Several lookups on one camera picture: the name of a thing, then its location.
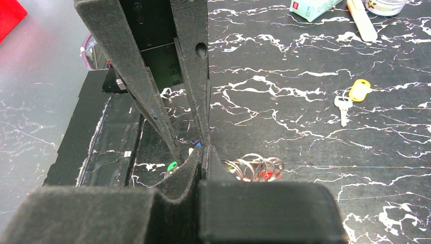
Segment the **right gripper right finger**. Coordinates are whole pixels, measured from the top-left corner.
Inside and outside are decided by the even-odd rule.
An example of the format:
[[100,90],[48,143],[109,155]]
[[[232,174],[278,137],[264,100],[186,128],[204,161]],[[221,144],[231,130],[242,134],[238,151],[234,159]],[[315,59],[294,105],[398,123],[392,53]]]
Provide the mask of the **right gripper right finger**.
[[348,243],[339,208],[323,185],[237,180],[213,146],[198,186],[201,243]]

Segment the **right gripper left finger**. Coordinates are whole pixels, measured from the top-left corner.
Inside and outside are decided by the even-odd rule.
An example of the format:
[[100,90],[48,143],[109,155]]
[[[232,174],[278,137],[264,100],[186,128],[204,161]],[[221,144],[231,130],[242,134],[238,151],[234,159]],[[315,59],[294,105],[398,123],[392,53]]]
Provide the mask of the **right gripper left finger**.
[[43,187],[18,208],[1,243],[196,243],[203,148],[150,188]]

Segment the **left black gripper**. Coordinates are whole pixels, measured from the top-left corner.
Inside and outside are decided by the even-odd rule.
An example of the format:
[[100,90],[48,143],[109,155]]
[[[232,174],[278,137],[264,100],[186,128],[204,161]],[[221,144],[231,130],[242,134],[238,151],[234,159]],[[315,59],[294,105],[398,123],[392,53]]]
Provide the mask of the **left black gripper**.
[[184,162],[159,90],[183,80],[199,141],[210,145],[207,1],[75,1],[74,7],[174,159]]

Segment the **green tag key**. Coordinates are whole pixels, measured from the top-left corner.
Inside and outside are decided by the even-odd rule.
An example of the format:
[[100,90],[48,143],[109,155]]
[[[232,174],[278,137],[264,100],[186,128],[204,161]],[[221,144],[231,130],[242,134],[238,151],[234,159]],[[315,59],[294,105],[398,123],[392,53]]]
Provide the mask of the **green tag key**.
[[169,164],[169,166],[167,168],[167,171],[171,171],[171,170],[173,170],[177,166],[178,166],[178,163],[176,161],[174,161],[174,162],[172,162],[172,163]]

